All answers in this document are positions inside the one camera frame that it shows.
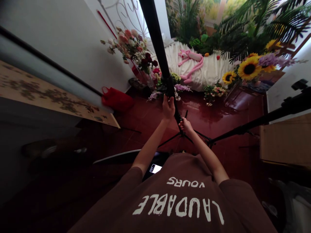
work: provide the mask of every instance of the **black pole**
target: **black pole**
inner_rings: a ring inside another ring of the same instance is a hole
[[[292,85],[292,88],[294,88],[295,85],[299,84],[299,83],[307,83],[305,80],[300,80],[298,82],[296,82],[294,85]],[[311,87],[303,87],[302,88],[302,93],[299,95],[296,95],[294,97],[288,97],[287,99],[284,100],[284,102],[282,103],[281,107],[268,113],[265,116],[259,117],[249,123],[246,123],[242,126],[239,126],[227,133],[224,133],[223,135],[216,137],[212,140],[210,140],[208,142],[208,144],[210,146],[212,146],[215,142],[221,140],[221,139],[225,139],[228,137],[231,137],[233,135],[241,135],[246,133],[248,130],[263,125],[263,124],[267,124],[270,121],[279,119],[281,117],[285,117],[287,115],[290,114],[296,114],[296,113],[300,113],[303,112],[305,110],[308,110],[311,108]]]
[[[174,117],[178,125],[182,119],[177,108],[173,79],[168,69],[163,39],[161,35],[161,29],[159,25],[158,16],[156,14],[156,9],[155,9],[156,8],[155,2],[153,0],[152,1],[140,0],[140,5],[141,5],[141,8],[142,8],[145,20],[146,20],[146,24],[149,29],[149,34],[152,40],[153,47],[155,49],[156,57],[158,58],[162,76],[164,79],[167,80],[167,93],[169,97],[171,96],[174,97],[174,105],[175,105]],[[182,135],[184,135],[184,132],[180,129],[179,126],[178,128],[179,128],[179,132]]]

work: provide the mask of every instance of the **lavender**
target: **lavender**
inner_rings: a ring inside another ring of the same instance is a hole
[[[307,61],[302,60],[302,61],[296,61],[296,58],[292,59],[290,58],[285,58],[285,57],[277,57],[277,53],[268,53],[266,55],[263,55],[261,58],[259,58],[259,65],[260,66],[276,66],[279,65],[281,67],[283,66],[291,66],[295,63],[305,63]]]
[[[176,84],[175,85],[176,91],[191,91],[190,86],[185,86],[185,85],[181,85],[181,84]]]
[[[154,91],[153,93],[151,93],[150,97],[148,98],[148,101],[152,101],[153,99],[157,99],[159,94],[162,94],[162,92]]]

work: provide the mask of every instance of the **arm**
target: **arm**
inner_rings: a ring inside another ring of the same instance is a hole
[[[190,122],[187,121],[187,119],[184,117],[182,119],[183,120],[179,123],[180,128],[187,133],[189,138],[191,138],[193,141],[194,145],[198,148],[205,164],[215,177],[216,183],[219,185],[222,181],[228,180],[229,177],[214,152],[212,152],[212,150],[197,135],[197,133],[193,130]]]
[[[160,144],[160,141],[163,137],[163,134],[167,128],[167,125],[174,117],[175,114],[175,106],[174,106],[174,97],[169,99],[170,105],[168,104],[167,96],[164,95],[163,100],[163,119],[157,129],[153,132],[151,137],[148,139],[146,144],[143,146],[141,151],[138,153],[137,157],[134,160],[132,167],[139,167],[143,176],[145,175],[155,152]]]

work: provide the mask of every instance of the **tripod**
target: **tripod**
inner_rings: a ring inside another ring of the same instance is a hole
[[[164,50],[164,44],[163,44],[162,35],[161,35],[161,29],[160,29],[156,9],[155,9],[156,8],[155,3],[154,3],[154,1],[140,1],[140,5],[141,5],[141,8],[142,8],[145,20],[146,20],[146,24],[147,24],[148,29],[149,29],[149,34],[150,34],[152,44],[153,44],[154,49],[155,49],[156,56],[158,58],[159,65],[161,67],[162,76],[167,82],[167,94],[169,97],[171,97],[171,96],[174,97],[174,105],[175,105],[174,118],[175,118],[176,123],[178,125],[180,123],[180,121],[182,120],[182,118],[178,112],[178,107],[177,107],[176,98],[175,98],[175,89],[174,89],[173,77],[171,76],[169,69],[168,69],[166,54],[165,54],[165,50]],[[190,142],[192,142],[192,140],[185,134],[185,132],[181,130],[179,125],[178,125],[178,128],[179,128],[179,132],[176,135],[174,135],[173,137],[171,137],[170,139],[163,142],[161,145],[159,145],[158,148],[161,147],[162,145],[166,144],[170,140],[174,139],[177,136],[185,137]],[[199,135],[201,135],[202,137],[204,137],[205,139],[207,139],[209,141],[211,140],[209,137],[201,134],[200,132],[198,132],[198,131],[195,131],[195,132],[198,133]]]

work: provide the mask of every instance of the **brown t-shirt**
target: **brown t-shirt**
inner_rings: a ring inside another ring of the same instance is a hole
[[[142,178],[131,168],[69,232],[276,232],[250,185],[218,186],[200,155],[172,155]]]

